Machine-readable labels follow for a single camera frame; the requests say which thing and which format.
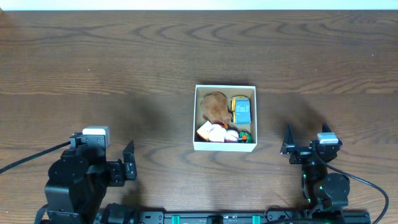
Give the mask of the green round spinner toy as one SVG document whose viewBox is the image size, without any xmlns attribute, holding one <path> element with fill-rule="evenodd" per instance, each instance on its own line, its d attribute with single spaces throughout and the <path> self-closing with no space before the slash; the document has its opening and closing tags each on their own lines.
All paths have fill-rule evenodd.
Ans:
<svg viewBox="0 0 398 224">
<path fill-rule="evenodd" d="M 252 136 L 245 131 L 241 131 L 239 133 L 239 143 L 252 143 Z"/>
</svg>

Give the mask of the yellow grey toy truck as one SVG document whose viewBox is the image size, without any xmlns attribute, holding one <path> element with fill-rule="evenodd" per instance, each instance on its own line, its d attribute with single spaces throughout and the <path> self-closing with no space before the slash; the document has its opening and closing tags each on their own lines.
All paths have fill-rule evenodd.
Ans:
<svg viewBox="0 0 398 224">
<path fill-rule="evenodd" d="M 251 123 L 251 104 L 246 96 L 233 96 L 231 98 L 232 122 L 237 126 Z"/>
</svg>

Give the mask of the pink duck toy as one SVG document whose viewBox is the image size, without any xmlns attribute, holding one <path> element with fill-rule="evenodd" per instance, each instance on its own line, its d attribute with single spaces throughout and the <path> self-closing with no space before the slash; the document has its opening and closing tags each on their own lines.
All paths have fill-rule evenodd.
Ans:
<svg viewBox="0 0 398 224">
<path fill-rule="evenodd" d="M 239 143 L 239 132 L 233 129 L 226 129 L 219 124 L 213 124 L 209 132 L 209 142 Z"/>
</svg>

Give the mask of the colourful puzzle cube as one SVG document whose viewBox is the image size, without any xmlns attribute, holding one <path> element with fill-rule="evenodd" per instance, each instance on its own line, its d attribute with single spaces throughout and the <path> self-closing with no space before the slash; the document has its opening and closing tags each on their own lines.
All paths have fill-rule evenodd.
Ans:
<svg viewBox="0 0 398 224">
<path fill-rule="evenodd" d="M 197 134 L 202 140 L 208 142 L 209 139 L 209 132 L 212 129 L 212 123 L 210 121 L 206 121 L 202 126 L 197 129 Z"/>
</svg>

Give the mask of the brown plush toy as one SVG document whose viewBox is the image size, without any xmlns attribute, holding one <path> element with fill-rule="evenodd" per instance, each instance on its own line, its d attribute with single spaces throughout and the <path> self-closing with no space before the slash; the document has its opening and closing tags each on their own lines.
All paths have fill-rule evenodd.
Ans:
<svg viewBox="0 0 398 224">
<path fill-rule="evenodd" d="M 206 95 L 200 103 L 203 119 L 212 124 L 229 125 L 232 114 L 229 112 L 225 95 L 219 91 Z"/>
</svg>

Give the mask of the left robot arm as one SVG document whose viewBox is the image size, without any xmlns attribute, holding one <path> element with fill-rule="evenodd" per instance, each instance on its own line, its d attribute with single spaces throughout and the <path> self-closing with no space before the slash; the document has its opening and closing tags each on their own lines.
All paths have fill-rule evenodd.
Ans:
<svg viewBox="0 0 398 224">
<path fill-rule="evenodd" d="M 74 133 L 69 149 L 48 171 L 45 185 L 47 204 L 40 208 L 35 223 L 137 223 L 136 214 L 121 205 L 100 205 L 108 187 L 122 187 L 136 180 L 134 142 L 123 150 L 123 158 L 108 161 L 108 137 Z"/>
</svg>

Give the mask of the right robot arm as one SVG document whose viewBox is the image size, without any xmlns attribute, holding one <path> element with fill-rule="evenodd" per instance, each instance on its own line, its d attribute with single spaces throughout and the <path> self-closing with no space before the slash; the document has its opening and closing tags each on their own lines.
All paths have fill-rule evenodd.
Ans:
<svg viewBox="0 0 398 224">
<path fill-rule="evenodd" d="M 302 168 L 302 193 L 309 206 L 303 211 L 306 218 L 320 218 L 326 213 L 339 212 L 348 205 L 349 178 L 329 173 L 326 167 L 337 157 L 343 145 L 327 124 L 308 146 L 297 146 L 291 126 L 287 126 L 280 153 L 288 155 L 289 163 Z"/>
</svg>

